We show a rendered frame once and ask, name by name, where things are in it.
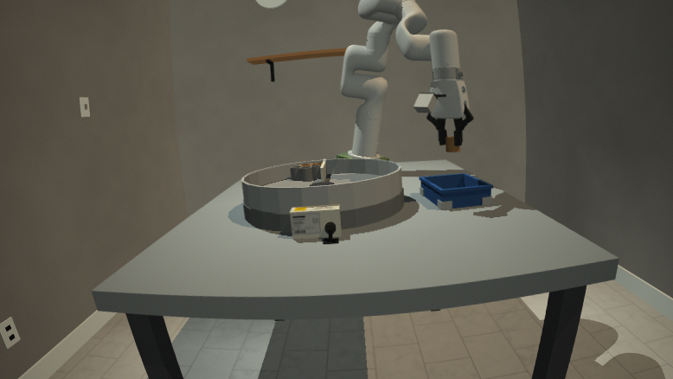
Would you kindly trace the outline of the grey metal cylinder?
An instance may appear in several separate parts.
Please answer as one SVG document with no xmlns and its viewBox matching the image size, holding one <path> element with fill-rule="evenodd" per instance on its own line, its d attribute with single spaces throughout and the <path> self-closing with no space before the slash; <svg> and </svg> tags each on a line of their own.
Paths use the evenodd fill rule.
<svg viewBox="0 0 673 379">
<path fill-rule="evenodd" d="M 293 166 L 290 168 L 291 170 L 291 180 L 292 181 L 297 181 L 300 180 L 300 175 L 299 175 L 299 168 L 303 166 Z"/>
<path fill-rule="evenodd" d="M 312 166 L 313 179 L 321 178 L 321 171 L 320 171 L 321 164 L 314 164 L 311 166 Z"/>
<path fill-rule="evenodd" d="M 313 180 L 312 166 L 305 166 L 299 168 L 300 181 Z"/>
</svg>

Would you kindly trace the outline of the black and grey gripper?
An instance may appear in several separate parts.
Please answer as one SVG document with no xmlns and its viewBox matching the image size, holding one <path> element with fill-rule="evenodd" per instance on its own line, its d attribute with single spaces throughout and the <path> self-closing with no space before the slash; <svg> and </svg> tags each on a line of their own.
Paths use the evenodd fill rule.
<svg viewBox="0 0 673 379">
<path fill-rule="evenodd" d="M 445 94 L 446 96 L 437 97 L 438 100 L 433 112 L 431 114 L 428 113 L 426 117 L 439 132 L 439 145 L 445 145 L 445 138 L 447 137 L 445 119 L 454 119 L 456 128 L 456 131 L 454 131 L 454 145 L 462 145 L 463 130 L 473 120 L 465 82 L 461 79 L 433 80 L 430 93 Z M 462 120 L 463 118 L 465 119 Z"/>
</svg>

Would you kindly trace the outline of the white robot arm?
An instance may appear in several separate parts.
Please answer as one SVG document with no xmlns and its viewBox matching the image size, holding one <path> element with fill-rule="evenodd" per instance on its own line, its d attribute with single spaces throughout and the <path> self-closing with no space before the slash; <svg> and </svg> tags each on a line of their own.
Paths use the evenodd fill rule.
<svg viewBox="0 0 673 379">
<path fill-rule="evenodd" d="M 351 45 L 344 55 L 341 93 L 366 100 L 356 113 L 353 147 L 348 156 L 380 159 L 377 148 L 388 83 L 380 76 L 355 74 L 355 71 L 385 70 L 389 40 L 395 27 L 399 24 L 396 42 L 402 54 L 410 61 L 432 61 L 434 80 L 462 79 L 465 71 L 460 69 L 458 37 L 454 31 L 441 29 L 430 35 L 416 35 L 425 28 L 427 18 L 415 0 L 361 0 L 358 14 L 377 22 L 368 31 L 366 47 Z"/>
</svg>

